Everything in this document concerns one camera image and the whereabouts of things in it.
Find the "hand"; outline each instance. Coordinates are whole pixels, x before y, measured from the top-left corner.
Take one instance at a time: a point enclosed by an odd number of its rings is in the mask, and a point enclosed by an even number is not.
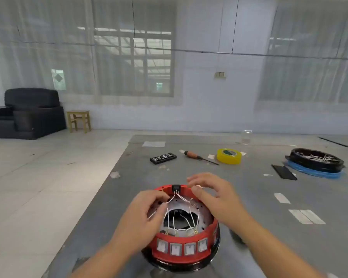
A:
[[[242,206],[232,184],[212,173],[190,176],[187,182],[193,194],[207,206],[213,216],[237,232],[239,225],[248,217],[248,213]],[[212,196],[197,185],[214,189],[217,196]]]
[[[155,215],[148,220],[147,213],[153,202],[158,199],[163,202]],[[119,249],[121,255],[131,256],[145,248],[155,237],[166,214],[170,197],[163,191],[141,191],[130,203],[122,215],[112,236],[110,245]]]

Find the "yellow tape roll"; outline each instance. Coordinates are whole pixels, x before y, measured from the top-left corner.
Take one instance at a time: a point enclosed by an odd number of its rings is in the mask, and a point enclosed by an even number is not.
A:
[[[234,149],[222,148],[217,152],[218,161],[226,164],[236,165],[241,163],[242,154]]]

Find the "screwdriver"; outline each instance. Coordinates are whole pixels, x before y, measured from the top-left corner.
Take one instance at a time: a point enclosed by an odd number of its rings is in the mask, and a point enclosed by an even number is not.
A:
[[[219,166],[219,164],[217,164],[217,163],[215,163],[215,162],[213,162],[213,161],[206,160],[206,159],[202,158],[201,156],[199,156],[199,155],[197,155],[196,153],[193,153],[193,152],[191,152],[191,151],[185,151],[184,154],[185,154],[187,157],[189,157],[189,158],[192,158],[192,159],[199,159],[199,160],[205,160],[205,161],[208,161],[208,162],[210,162],[210,163],[213,163],[213,164]]]

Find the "left hand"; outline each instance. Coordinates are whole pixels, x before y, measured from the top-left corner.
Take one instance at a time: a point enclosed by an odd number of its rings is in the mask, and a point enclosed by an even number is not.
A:
[[[149,220],[147,213],[153,202],[163,203]],[[118,248],[120,254],[132,256],[145,248],[155,237],[167,211],[166,201],[170,197],[163,191],[146,190],[138,193],[122,215],[110,244]]]

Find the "tiled floor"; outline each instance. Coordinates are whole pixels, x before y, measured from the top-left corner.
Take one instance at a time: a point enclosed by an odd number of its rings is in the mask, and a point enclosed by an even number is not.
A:
[[[40,278],[133,135],[240,135],[166,131],[62,131],[0,139],[0,278]],[[259,144],[317,141],[258,135]]]

